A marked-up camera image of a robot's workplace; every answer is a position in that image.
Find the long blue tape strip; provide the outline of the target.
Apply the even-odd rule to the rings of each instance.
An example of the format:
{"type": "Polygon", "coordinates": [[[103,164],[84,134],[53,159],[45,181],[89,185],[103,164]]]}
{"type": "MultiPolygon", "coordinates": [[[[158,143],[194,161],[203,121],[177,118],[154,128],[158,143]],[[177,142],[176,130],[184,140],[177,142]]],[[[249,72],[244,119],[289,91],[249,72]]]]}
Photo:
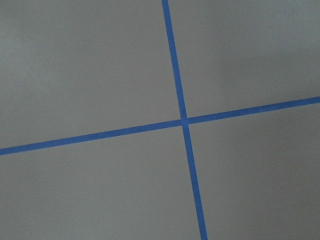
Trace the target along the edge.
{"type": "Polygon", "coordinates": [[[197,168],[194,158],[193,145],[191,140],[190,128],[189,128],[189,120],[186,110],[186,103],[184,98],[183,84],[180,74],[178,55],[175,44],[175,36],[172,25],[171,13],[170,13],[170,5],[167,0],[163,0],[161,2],[162,10],[164,15],[164,22],[168,40],[168,47],[170,53],[170,61],[172,66],[172,72],[174,77],[175,90],[177,95],[177,103],[180,114],[181,127],[183,132],[184,145],[187,156],[187,163],[189,169],[189,176],[191,181],[192,193],[194,198],[195,211],[197,216],[198,228],[200,238],[202,240],[208,239],[205,216],[203,212],[203,205],[197,175],[197,168]]]}

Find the crossing blue tape strip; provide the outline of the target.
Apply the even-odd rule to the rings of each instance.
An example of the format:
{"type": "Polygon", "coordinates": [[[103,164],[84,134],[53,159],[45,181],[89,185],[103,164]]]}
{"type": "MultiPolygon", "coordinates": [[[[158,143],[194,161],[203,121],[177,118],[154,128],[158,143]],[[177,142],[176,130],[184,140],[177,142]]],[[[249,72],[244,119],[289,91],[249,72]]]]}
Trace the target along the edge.
{"type": "MultiPolygon", "coordinates": [[[[211,121],[235,118],[235,117],[246,116],[246,115],[272,112],[272,111],[277,111],[282,109],[296,108],[300,106],[313,105],[313,104],[318,104],[319,102],[320,102],[320,98],[316,96],[316,97],[310,97],[310,98],[304,98],[304,99],[298,99],[298,100],[292,100],[292,101],[286,101],[286,102],[280,102],[280,103],[267,104],[262,106],[255,106],[255,107],[249,107],[249,108],[243,108],[243,109],[237,109],[237,110],[231,110],[231,111],[224,111],[219,113],[194,116],[194,117],[189,117],[186,122],[188,124],[198,124],[198,123],[211,122],[211,121]]],[[[0,150],[0,154],[4,156],[4,155],[46,149],[46,148],[59,147],[64,145],[90,142],[90,141],[95,141],[100,139],[113,138],[118,136],[131,135],[131,134],[142,133],[142,132],[150,132],[155,130],[180,127],[182,123],[183,121],[181,119],[177,119],[177,120],[157,122],[157,123],[146,124],[146,125],[139,125],[139,126],[67,137],[67,138],[60,138],[60,139],[6,147],[0,150]]]]}

